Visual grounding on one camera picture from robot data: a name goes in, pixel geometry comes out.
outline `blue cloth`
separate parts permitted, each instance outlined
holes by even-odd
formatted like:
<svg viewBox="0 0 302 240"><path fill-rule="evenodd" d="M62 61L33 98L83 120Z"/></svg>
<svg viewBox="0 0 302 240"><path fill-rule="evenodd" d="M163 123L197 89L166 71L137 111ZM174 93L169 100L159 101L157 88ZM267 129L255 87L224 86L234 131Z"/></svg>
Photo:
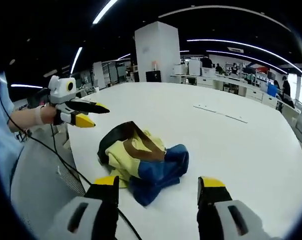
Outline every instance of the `blue cloth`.
<svg viewBox="0 0 302 240"><path fill-rule="evenodd" d="M7 89L6 77L0 75L0 95L9 115L13 112L14 104L10 100ZM0 176L3 188L9 197L11 195L11 182L17 159L23 149L23 145L14 137L8 127L9 118L6 115L0 101Z"/></svg>
<svg viewBox="0 0 302 240"><path fill-rule="evenodd" d="M141 159L138 174L143 180L130 177L129 190L139 204L147 206L163 188L179 184L188 165L189 153L182 144L167 149L164 161L149 162Z"/></svg>

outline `black ceiling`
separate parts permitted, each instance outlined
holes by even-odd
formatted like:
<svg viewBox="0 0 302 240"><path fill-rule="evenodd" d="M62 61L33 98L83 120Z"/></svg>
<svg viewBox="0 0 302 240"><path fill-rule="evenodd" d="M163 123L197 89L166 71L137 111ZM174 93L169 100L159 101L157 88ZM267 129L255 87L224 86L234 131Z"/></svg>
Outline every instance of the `black ceiling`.
<svg viewBox="0 0 302 240"><path fill-rule="evenodd" d="M47 86L43 75L72 65L83 47L75 71L88 69L93 62L117 59L134 53L134 31L154 21L179 30L180 48L188 54L205 50L244 49L250 57L273 65L283 61L252 48L221 42L187 42L188 39L215 38L244 42L270 50L292 63L302 63L302 5L292 2L258 1L236 3L201 0L118 0L97 25L97 13L109 0L37 0L0 2L0 67L10 83ZM239 10L206 8L158 16L201 5L227 5L262 12L291 31L256 14Z"/></svg>

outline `black cable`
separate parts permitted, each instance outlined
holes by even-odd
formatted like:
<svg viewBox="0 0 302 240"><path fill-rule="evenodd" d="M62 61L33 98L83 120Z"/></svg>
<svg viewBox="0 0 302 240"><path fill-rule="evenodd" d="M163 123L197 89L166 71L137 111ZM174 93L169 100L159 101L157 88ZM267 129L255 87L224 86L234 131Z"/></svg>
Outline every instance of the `black cable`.
<svg viewBox="0 0 302 240"><path fill-rule="evenodd" d="M53 150L52 148L50 148L49 146L47 146L45 143L41 142L40 140L30 136L27 134L26 131L24 131L20 126L18 126L11 118L11 116L8 114L8 112L6 111L5 107L4 107L4 104L3 104L3 101L2 101L2 98L1 98L1 95L0 95L0 101L1 101L1 105L3 107L3 110L4 112L6 113L7 117L9 118L9 120L22 132L24 132L25 135L27 135L30 139L40 143L41 145L43 145L44 147L48 148L49 150L51 150L53 153L55 153L57 155L57 157L59 158L59 160L64 164L64 166L66 167L66 165L71 168L72 170L74 170L78 175L80 175L90 186L92 185L86 177L84 177L79 171L77 171L77 169L75 169L74 167L72 167L71 165L69 165L58 153L57 153L57 150L56 150L56 142L55 142L55 136L54 136L54 131L53 131L53 127L51 125L51 130L52 130L52 134L53 134L53 142L54 142L54 148L55 150ZM74 177L75 175L72 173L72 171L68 168L68 171L70 172L70 174L72 174ZM127 219L127 217L124 215L124 213L122 213L122 211L118 208L118 212L119 212L119 215L123 218L123 220L127 223L127 225L131 228L131 230L134 232L134 234L136 235L137 239L138 240L142 240L140 235L137 233L136 229L133 227L133 225L131 224L131 222Z"/></svg>

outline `human hand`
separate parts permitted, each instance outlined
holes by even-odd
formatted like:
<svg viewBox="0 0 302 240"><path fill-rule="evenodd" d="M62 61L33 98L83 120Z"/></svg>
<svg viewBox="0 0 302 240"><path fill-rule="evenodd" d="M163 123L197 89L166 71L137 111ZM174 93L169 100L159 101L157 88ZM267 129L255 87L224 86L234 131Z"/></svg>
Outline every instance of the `human hand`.
<svg viewBox="0 0 302 240"><path fill-rule="evenodd" d="M53 124L56 108L50 105L41 108L41 119L44 124Z"/></svg>

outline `human arm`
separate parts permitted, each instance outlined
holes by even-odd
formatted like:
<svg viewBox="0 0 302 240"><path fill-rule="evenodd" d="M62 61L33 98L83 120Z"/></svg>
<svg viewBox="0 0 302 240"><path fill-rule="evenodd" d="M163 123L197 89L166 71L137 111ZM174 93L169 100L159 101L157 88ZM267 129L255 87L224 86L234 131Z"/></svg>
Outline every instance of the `human arm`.
<svg viewBox="0 0 302 240"><path fill-rule="evenodd" d="M40 111L41 119L44 124L52 124L56 115L56 108L52 106L44 106ZM11 114L11 119L21 129L27 129L38 125L36 121L36 108L21 111L15 111ZM20 129L11 120L8 126L12 132L17 132Z"/></svg>

